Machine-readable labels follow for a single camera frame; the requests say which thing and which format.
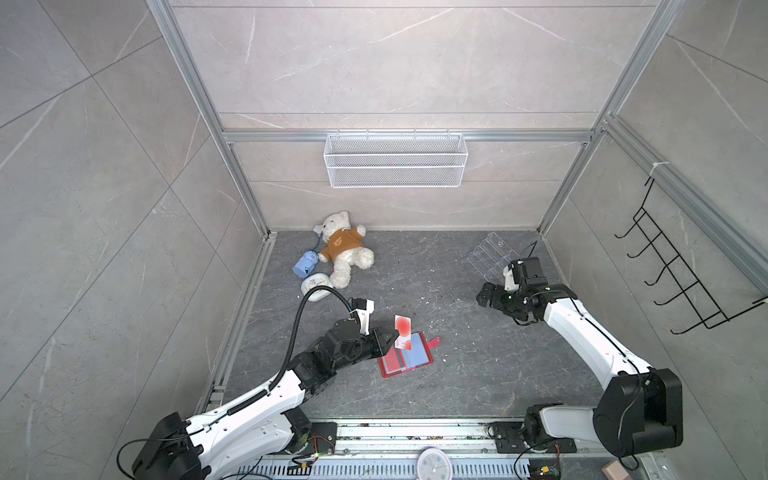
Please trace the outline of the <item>pink white credit card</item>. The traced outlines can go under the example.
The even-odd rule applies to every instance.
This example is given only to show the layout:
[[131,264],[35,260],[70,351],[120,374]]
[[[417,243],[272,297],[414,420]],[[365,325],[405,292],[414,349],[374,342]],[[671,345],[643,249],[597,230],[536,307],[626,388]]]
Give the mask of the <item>pink white credit card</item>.
[[409,317],[396,315],[395,329],[398,337],[395,340],[395,347],[400,350],[412,349],[412,321]]

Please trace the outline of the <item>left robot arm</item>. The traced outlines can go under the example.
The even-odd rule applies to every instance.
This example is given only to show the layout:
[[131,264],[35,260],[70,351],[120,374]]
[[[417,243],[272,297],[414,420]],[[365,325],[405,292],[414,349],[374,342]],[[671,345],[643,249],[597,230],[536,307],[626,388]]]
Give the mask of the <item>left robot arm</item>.
[[131,465],[133,479],[232,478],[251,460],[304,448],[311,422],[300,406],[321,393],[337,371],[385,356],[399,333],[391,325],[361,332],[354,319],[337,321],[295,355],[284,374],[211,411],[160,420]]

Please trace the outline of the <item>red leather card holder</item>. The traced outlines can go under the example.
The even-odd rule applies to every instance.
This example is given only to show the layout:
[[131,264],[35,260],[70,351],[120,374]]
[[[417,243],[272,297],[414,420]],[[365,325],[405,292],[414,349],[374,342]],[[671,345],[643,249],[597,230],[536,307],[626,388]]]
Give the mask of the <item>red leather card holder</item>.
[[384,357],[378,359],[381,376],[391,378],[432,364],[432,350],[441,344],[440,337],[427,340],[423,332],[414,332],[410,350],[392,347]]

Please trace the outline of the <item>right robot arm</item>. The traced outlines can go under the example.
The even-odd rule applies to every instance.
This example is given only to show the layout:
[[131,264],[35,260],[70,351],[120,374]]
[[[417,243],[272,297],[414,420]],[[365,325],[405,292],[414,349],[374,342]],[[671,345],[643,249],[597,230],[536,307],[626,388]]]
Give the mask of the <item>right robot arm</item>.
[[683,442],[682,382],[633,353],[591,315],[576,293],[544,276],[538,258],[510,262],[501,284],[486,282],[479,306],[518,326],[543,322],[591,369],[603,393],[594,407],[539,404],[527,409],[522,437],[532,449],[556,439],[599,443],[613,456],[675,448]]

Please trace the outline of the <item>clear acrylic card stand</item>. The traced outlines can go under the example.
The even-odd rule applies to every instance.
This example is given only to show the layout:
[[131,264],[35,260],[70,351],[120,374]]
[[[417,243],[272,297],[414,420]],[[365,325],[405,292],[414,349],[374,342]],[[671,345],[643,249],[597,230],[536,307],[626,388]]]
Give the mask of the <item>clear acrylic card stand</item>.
[[491,232],[470,252],[467,259],[487,282],[504,284],[504,271],[518,257],[516,250],[497,233]]

